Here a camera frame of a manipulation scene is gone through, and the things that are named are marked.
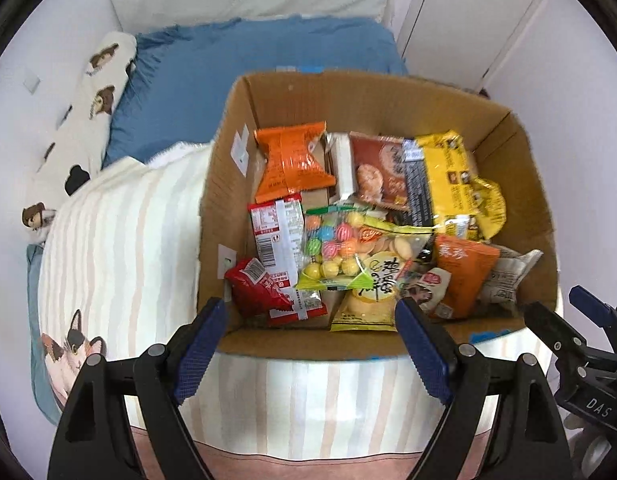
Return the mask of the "striped cat print blanket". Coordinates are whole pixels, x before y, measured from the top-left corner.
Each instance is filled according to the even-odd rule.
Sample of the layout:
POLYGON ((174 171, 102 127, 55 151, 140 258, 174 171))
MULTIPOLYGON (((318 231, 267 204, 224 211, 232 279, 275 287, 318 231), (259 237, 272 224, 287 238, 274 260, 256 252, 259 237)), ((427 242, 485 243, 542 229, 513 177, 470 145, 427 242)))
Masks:
MULTIPOLYGON (((61 207, 43 244, 38 319, 60 410, 92 352, 138 356, 197 312, 199 203, 211 150, 156 169, 126 157, 61 207)), ((230 333, 182 418, 215 474, 293 466, 354 479, 399 471, 442 415, 390 332, 331 332, 328 318, 230 333)))

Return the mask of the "bear print bolster pillow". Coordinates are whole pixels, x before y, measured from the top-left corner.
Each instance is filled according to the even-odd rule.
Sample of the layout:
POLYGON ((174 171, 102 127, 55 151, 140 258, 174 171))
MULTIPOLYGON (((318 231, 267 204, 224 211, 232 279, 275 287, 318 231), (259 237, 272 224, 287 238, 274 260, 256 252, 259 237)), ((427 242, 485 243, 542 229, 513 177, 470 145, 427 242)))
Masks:
POLYGON ((54 215, 101 169, 110 123, 137 54, 137 40, 109 32, 86 62, 72 102, 32 177, 21 220, 31 242, 43 245, 54 215))

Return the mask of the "yellow egg biscuit bag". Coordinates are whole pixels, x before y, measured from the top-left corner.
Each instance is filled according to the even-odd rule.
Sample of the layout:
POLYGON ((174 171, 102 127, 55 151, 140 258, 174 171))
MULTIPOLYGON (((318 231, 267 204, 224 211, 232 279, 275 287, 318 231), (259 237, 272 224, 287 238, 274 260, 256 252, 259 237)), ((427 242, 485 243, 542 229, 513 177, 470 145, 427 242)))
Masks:
POLYGON ((370 284, 353 285, 331 321, 331 332, 395 332, 398 280, 427 243, 430 226, 397 226, 366 216, 359 229, 360 263, 370 284))

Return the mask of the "colourful candy ball bag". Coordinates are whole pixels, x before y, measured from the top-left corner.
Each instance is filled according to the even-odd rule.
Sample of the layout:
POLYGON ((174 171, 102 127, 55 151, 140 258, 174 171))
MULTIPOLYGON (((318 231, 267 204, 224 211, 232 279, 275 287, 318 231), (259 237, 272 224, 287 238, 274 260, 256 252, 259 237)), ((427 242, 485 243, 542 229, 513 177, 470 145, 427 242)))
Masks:
POLYGON ((298 289, 354 290, 373 285, 361 251, 365 217, 365 211, 351 205, 305 212, 298 289))

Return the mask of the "yellow snack bag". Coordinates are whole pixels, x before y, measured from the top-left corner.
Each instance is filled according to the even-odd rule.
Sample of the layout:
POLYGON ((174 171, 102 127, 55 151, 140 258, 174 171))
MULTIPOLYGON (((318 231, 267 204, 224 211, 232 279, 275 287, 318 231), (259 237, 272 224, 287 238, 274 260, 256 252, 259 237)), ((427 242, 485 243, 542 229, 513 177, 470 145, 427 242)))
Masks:
POLYGON ((462 136, 449 130, 415 140, 424 157, 436 232, 478 240, 473 172, 462 136))

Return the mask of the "small yellow packet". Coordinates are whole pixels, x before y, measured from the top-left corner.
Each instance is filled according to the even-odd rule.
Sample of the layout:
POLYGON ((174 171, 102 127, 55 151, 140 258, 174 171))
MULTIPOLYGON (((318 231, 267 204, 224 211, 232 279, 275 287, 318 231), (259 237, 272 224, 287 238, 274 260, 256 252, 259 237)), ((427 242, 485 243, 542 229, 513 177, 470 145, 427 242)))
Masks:
POLYGON ((491 240, 507 222, 506 200, 500 186, 493 181, 473 178, 471 186, 479 232, 484 240, 491 240))

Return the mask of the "orange snack bag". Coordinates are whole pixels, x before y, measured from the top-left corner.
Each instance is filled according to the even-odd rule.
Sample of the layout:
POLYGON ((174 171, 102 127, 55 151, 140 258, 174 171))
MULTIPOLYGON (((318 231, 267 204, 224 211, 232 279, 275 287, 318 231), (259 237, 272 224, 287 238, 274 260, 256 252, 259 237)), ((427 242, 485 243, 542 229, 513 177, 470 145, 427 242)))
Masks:
POLYGON ((445 296, 434 315, 442 320, 460 320, 473 315, 479 292, 500 257, 490 244, 438 234, 435 237, 437 266, 450 274, 445 296))
POLYGON ((255 131, 255 140, 266 157, 264 174, 255 194, 256 203, 330 188, 337 183, 310 151, 319 143, 325 129, 326 122, 311 122, 255 131))

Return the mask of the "blue bed sheet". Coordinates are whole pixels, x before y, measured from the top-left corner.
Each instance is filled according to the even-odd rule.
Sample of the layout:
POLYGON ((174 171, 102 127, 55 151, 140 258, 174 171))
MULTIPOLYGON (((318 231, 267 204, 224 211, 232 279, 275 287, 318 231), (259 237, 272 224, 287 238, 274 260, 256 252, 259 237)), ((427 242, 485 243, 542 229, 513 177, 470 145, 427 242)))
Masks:
POLYGON ((30 331, 31 386, 35 403, 51 425, 57 426, 61 410, 51 389, 44 362, 44 347, 40 339, 38 319, 38 280, 43 247, 31 244, 26 248, 28 262, 28 330, 30 331))

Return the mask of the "white snack box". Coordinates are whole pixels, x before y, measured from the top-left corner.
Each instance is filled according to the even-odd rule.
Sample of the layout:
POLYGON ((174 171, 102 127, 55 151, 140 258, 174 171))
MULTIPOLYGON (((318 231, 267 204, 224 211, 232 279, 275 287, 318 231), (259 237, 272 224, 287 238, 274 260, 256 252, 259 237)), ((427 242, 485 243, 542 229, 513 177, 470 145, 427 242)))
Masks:
POLYGON ((330 204, 342 203, 357 191, 351 139, 344 132, 327 134, 327 155, 335 177, 335 185, 329 196, 330 204))

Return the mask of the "white door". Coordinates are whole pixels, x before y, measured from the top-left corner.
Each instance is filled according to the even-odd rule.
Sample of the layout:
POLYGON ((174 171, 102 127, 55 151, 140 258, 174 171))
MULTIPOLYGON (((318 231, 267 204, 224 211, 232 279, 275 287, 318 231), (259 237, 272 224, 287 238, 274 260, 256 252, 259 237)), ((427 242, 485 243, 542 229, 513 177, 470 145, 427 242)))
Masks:
POLYGON ((411 0, 397 44, 413 76, 479 92, 541 0, 411 0))

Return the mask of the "black striped snack pack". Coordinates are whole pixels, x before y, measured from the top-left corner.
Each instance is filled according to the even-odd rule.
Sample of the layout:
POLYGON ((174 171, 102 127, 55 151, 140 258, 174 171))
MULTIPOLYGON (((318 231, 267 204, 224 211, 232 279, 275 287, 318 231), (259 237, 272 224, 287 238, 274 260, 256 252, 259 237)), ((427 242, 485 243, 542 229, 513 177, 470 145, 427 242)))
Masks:
POLYGON ((431 192, 423 149, 415 139, 405 139, 403 153, 411 223, 414 226, 434 226, 431 192))

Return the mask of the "orange snack bag rear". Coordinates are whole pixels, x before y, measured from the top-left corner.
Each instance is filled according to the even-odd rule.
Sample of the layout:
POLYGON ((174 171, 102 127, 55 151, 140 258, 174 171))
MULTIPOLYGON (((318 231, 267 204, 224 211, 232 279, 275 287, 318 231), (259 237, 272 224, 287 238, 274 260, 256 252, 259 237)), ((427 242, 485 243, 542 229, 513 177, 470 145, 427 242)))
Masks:
POLYGON ((255 194, 256 203, 330 188, 337 183, 310 151, 319 143, 325 129, 326 122, 311 122, 255 131, 255 140, 266 157, 264 174, 255 194))

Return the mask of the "brown biscuit packet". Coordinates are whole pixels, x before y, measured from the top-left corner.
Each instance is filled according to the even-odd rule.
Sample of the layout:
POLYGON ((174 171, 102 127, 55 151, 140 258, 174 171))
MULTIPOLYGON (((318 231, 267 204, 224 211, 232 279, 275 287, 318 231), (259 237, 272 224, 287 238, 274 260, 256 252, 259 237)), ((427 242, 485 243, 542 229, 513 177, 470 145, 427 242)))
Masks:
POLYGON ((357 196, 364 203, 406 211, 403 140, 351 132, 357 196))

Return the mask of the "orange snack bag front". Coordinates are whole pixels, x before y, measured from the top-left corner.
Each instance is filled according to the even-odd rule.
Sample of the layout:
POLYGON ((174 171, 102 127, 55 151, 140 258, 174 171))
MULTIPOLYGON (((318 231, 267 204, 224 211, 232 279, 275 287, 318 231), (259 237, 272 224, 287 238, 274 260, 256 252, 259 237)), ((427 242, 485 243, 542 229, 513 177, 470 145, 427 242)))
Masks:
POLYGON ((437 266, 450 274, 445 296, 434 315, 442 320, 460 320, 473 315, 479 292, 500 257, 490 244, 438 234, 435 237, 437 266))

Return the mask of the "white cartoon snack packet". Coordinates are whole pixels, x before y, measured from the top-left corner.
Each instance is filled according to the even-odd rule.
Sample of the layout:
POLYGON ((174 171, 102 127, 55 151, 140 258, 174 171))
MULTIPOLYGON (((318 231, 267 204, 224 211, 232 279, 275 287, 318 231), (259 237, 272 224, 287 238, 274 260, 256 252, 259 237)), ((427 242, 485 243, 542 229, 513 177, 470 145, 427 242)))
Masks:
POLYGON ((450 272, 433 268, 419 278, 409 281, 403 292, 407 298, 415 301, 424 313, 430 314, 445 297, 450 280, 450 272))

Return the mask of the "white grey snack bag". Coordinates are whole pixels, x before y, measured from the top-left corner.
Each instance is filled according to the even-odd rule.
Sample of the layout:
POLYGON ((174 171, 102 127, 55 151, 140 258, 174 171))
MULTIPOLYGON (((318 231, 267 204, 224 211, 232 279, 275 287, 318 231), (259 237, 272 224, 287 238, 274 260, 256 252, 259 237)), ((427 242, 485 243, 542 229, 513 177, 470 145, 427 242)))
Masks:
POLYGON ((511 313, 517 312, 517 289, 527 274, 543 256, 539 249, 530 252, 516 252, 505 246, 494 245, 499 258, 479 292, 482 304, 498 304, 511 313))

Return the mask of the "red white snack pack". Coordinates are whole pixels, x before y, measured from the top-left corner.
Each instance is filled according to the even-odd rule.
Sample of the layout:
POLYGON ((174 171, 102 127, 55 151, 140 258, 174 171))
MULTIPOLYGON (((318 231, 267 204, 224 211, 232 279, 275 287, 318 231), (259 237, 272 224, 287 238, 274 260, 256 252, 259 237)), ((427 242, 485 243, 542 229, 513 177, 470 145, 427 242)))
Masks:
POLYGON ((321 318, 328 309, 316 290, 298 289, 304 255, 304 214, 302 197, 293 194, 249 206, 252 232, 258 259, 280 291, 291 301, 291 310, 273 309, 267 314, 269 325, 280 326, 321 318))

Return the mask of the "blue pillow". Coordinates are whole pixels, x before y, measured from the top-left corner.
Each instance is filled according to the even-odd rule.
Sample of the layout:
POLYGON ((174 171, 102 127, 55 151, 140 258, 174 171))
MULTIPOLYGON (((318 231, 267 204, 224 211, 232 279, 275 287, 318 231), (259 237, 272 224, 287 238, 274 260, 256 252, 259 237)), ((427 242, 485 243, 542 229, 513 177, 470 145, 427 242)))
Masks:
POLYGON ((104 165, 126 156, 145 162, 177 142, 211 142, 234 82, 275 70, 408 73, 392 32, 371 18, 236 18, 140 34, 104 165))

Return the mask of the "wall socket plate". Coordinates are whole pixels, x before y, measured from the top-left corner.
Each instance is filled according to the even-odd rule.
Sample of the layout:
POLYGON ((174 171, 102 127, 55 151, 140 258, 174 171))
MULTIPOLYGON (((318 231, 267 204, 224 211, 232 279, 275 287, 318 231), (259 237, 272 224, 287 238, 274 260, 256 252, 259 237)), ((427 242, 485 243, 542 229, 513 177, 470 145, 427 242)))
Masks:
POLYGON ((23 85, 28 92, 34 94, 40 84, 39 76, 35 74, 26 74, 24 77, 23 85))

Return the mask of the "red snack packet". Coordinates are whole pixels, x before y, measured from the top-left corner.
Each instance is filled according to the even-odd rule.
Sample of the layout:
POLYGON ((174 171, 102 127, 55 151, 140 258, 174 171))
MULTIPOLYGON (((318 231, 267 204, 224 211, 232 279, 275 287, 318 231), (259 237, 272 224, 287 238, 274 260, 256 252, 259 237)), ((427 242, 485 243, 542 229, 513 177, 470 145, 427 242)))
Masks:
POLYGON ((225 273, 231 287, 231 298, 243 318, 255 318, 271 310, 291 311, 293 302, 258 258, 240 260, 225 273))

